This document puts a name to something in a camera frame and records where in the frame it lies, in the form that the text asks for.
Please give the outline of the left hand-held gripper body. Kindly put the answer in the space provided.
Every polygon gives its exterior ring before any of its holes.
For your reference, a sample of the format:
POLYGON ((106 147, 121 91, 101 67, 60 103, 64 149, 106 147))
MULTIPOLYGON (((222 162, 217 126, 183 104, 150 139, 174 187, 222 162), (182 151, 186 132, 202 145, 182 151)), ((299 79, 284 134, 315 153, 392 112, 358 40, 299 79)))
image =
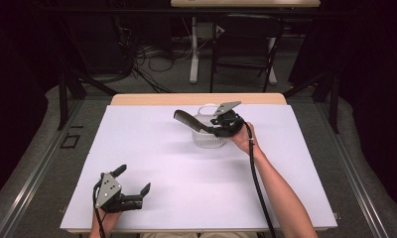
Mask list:
POLYGON ((107 213, 118 213, 127 210, 141 209, 143 195, 124 195, 122 185, 116 179, 118 174, 111 172, 101 176, 98 194, 94 196, 93 206, 107 213))

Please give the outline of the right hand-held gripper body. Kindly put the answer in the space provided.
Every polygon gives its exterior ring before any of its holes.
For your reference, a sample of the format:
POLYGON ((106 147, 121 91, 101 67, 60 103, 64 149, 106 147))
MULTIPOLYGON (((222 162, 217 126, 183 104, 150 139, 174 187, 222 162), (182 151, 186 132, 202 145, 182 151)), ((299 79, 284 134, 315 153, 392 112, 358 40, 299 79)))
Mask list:
POLYGON ((243 119, 233 111, 233 108, 239 104, 240 101, 221 103, 213 113, 214 119, 218 119, 220 123, 220 125, 213 125, 213 128, 219 131, 220 137, 233 137, 241 130, 244 124, 243 119))

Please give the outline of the clear plastic basket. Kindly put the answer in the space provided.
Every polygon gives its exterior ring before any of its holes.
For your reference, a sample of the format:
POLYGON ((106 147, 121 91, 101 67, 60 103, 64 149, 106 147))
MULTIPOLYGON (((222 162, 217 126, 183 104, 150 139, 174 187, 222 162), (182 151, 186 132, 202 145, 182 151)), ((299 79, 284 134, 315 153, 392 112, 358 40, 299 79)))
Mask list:
MULTIPOLYGON (((202 105, 194 117, 205 126, 212 127, 210 120, 215 118, 213 113, 216 109, 216 104, 209 103, 202 105)), ((216 149, 223 146, 226 142, 224 138, 216 137, 204 130, 200 130, 199 132, 192 131, 192 135, 195 145, 203 149, 216 149)))

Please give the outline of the person's right hand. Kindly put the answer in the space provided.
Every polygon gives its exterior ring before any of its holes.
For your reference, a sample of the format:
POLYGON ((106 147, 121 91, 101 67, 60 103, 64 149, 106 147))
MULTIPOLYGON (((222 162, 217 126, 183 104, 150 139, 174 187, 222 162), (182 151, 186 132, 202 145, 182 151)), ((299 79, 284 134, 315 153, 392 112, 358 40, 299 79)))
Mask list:
POLYGON ((233 137, 230 137, 229 140, 247 155, 249 155, 250 152, 253 152, 254 156, 263 154, 260 146, 258 145, 254 126, 250 122, 246 122, 242 126, 241 130, 233 137))

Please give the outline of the person's left hand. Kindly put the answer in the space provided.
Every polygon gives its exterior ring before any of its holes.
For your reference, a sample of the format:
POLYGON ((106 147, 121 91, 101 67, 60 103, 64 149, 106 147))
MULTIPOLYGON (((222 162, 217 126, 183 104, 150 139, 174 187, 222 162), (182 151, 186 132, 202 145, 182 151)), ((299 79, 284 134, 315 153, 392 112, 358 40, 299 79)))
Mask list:
POLYGON ((102 209, 93 210, 91 229, 88 238, 110 238, 121 212, 106 213, 102 209))

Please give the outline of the black tape square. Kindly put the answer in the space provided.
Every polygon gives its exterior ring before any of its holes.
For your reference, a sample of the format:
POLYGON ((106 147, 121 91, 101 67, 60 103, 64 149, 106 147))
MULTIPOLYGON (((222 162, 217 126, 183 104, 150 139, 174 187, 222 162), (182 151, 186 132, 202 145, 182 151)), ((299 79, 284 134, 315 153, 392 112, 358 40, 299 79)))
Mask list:
POLYGON ((60 148, 74 149, 77 146, 79 139, 80 139, 79 135, 72 135, 70 133, 67 133, 60 145, 60 148))

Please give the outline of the black metal stand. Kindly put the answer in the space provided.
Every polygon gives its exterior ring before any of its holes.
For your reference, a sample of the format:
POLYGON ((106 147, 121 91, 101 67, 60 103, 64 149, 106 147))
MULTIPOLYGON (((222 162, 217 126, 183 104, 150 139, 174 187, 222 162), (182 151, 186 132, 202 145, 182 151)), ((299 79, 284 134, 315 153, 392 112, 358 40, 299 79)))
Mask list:
POLYGON ((319 75, 305 81, 304 83, 293 86, 291 89, 283 93, 285 98, 289 98, 300 91, 315 84, 316 89, 312 94, 312 100, 315 103, 325 102, 329 97, 329 124, 335 133, 338 133, 337 128, 337 109, 339 97, 339 77, 337 73, 326 71, 319 75))
POLYGON ((86 73, 75 69, 64 71, 59 78, 59 130, 61 130, 65 126, 69 119, 67 93, 70 92, 70 94, 77 100, 84 99, 87 93, 82 86, 83 82, 92 85, 93 87, 105 92, 108 95, 114 96, 117 94, 116 90, 111 89, 110 87, 104 85, 103 83, 99 82, 98 80, 94 79, 86 73))

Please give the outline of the black folding chair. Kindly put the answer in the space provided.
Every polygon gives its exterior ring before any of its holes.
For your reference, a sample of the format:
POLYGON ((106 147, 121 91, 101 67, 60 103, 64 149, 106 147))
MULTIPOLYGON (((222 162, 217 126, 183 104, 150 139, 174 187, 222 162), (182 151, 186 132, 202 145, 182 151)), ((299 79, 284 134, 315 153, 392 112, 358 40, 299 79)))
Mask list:
POLYGON ((270 81, 284 22, 258 14, 230 13, 217 17, 212 24, 212 48, 209 91, 219 67, 258 70, 265 73, 262 91, 270 81))

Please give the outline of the white-legged desk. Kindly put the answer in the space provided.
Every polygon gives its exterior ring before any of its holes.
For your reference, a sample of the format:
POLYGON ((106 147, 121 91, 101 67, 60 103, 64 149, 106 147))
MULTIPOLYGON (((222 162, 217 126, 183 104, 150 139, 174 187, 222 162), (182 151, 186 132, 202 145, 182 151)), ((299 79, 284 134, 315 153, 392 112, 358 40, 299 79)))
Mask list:
MULTIPOLYGON (((180 9, 228 8, 251 9, 317 9, 321 0, 171 0, 171 6, 180 9)), ((190 83, 195 84, 199 79, 199 47, 198 47, 198 22, 192 17, 192 63, 190 83)))

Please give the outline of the aluminium floor rail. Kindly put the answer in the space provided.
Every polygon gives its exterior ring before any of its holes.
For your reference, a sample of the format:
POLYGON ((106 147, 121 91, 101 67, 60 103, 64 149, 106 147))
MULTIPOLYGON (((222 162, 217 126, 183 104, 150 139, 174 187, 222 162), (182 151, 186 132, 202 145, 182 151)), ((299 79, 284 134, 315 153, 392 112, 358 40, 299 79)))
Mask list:
POLYGON ((17 168, 0 191, 0 238, 75 238, 60 229, 66 187, 60 188, 56 159, 70 124, 59 125, 52 102, 17 168))
POLYGON ((373 235, 373 238, 389 238, 389 234, 386 231, 383 222, 381 221, 379 214, 374 207, 372 199, 368 195, 353 162, 351 161, 349 153, 345 148, 340 134, 337 134, 331 127, 327 107, 323 103, 316 103, 316 108, 322 117, 323 123, 327 127, 327 131, 333 140, 335 148, 339 153, 339 163, 346 175, 348 183, 352 189, 364 219, 373 235))

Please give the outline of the black metal frame bar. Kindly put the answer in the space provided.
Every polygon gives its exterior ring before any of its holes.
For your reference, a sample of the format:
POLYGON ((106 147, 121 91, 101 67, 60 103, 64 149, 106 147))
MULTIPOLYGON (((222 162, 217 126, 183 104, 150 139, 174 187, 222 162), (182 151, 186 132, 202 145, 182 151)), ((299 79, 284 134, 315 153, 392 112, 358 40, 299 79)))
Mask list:
POLYGON ((263 14, 286 18, 336 18, 355 15, 354 11, 321 10, 275 10, 269 8, 173 8, 173 9, 71 9, 71 8, 35 8, 43 14, 106 14, 106 15, 165 15, 165 16, 218 16, 228 13, 263 14))

